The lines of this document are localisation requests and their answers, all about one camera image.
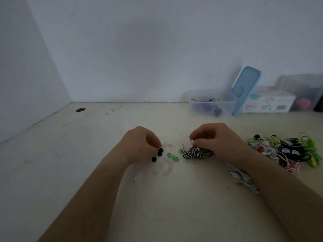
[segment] white table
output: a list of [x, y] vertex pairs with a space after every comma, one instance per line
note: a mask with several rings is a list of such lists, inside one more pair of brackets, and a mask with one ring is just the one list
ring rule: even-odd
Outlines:
[[[86, 110], [76, 113], [80, 107]], [[225, 163], [178, 153], [182, 144], [190, 146], [189, 134], [209, 122], [225, 122], [243, 139], [304, 131], [323, 148], [322, 113], [215, 118], [191, 116], [188, 104], [71, 104], [0, 145], [0, 241], [37, 240], [103, 156], [138, 125], [173, 143], [164, 154], [180, 161], [168, 176], [154, 172], [159, 160], [128, 168], [108, 241], [287, 241], [261, 195], [237, 185]], [[144, 178], [136, 183], [138, 172]], [[323, 195], [322, 167], [303, 163], [298, 177]]]

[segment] person's left arm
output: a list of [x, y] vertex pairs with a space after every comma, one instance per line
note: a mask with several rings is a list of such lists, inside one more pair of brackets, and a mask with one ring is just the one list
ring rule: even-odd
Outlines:
[[127, 167], [149, 161], [161, 147], [141, 126], [129, 130], [105, 156], [38, 242], [105, 241], [118, 188]]

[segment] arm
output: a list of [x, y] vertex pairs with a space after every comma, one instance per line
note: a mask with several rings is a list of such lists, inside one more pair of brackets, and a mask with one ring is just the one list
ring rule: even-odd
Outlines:
[[294, 241], [322, 241], [323, 198], [294, 175], [253, 150], [224, 123], [204, 124], [190, 139], [195, 139], [194, 147], [210, 149], [246, 171]]
[[128, 131], [105, 156], [38, 242], [105, 241], [118, 188], [127, 167], [149, 161], [161, 146], [143, 127]]

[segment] cardboard box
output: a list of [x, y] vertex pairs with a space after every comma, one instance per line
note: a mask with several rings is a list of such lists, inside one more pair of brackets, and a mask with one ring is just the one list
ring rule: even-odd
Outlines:
[[257, 86], [244, 103], [243, 113], [280, 113], [288, 112], [296, 96], [282, 89]]

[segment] person's left hand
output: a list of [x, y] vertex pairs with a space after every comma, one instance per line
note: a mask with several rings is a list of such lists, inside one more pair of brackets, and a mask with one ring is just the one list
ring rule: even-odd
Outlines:
[[151, 130], [137, 126], [127, 131], [111, 152], [121, 154], [128, 164], [133, 164], [151, 160], [160, 147], [160, 140]]

